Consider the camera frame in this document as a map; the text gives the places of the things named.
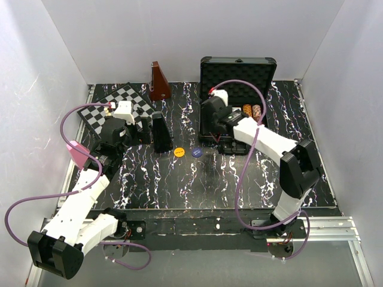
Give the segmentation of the blue small blind button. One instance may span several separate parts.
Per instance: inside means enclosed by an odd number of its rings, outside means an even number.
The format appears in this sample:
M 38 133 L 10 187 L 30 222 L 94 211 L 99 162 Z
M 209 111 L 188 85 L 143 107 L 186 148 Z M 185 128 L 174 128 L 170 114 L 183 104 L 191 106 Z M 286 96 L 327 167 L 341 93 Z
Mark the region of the blue small blind button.
M 194 158 L 199 158 L 203 155 L 203 151 L 201 148 L 194 148 L 191 152 L 192 156 Z

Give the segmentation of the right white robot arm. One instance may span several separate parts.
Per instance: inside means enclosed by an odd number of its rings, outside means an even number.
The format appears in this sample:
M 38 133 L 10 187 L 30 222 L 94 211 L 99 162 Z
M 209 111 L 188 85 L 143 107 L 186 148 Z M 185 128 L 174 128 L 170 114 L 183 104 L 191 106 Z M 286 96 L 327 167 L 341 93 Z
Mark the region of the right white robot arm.
M 213 90 L 201 104 L 201 116 L 206 128 L 213 134 L 224 134 L 262 152 L 279 167 L 279 185 L 282 193 L 270 216 L 270 225 L 250 226 L 250 230 L 271 232 L 277 237 L 287 236 L 300 214 L 305 197 L 316 186 L 321 176 L 321 163 L 313 141 L 296 142 L 285 138 L 256 122 L 246 113 L 234 111 L 228 104 L 224 90 Z

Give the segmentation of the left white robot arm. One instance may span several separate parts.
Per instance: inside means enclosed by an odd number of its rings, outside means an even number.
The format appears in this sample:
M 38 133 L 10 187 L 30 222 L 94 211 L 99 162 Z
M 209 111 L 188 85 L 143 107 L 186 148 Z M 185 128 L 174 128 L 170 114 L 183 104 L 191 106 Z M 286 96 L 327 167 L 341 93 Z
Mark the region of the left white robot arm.
M 33 264 L 65 279 L 77 274 L 85 255 L 103 239 L 144 236 L 144 222 L 129 221 L 124 212 L 110 207 L 83 225 L 101 192 L 119 170 L 126 150 L 139 144 L 135 122 L 113 116 L 106 117 L 99 136 L 90 154 L 99 160 L 102 171 L 98 171 L 94 161 L 87 160 L 74 187 L 76 194 L 68 196 L 42 231 L 31 232 L 27 240 Z

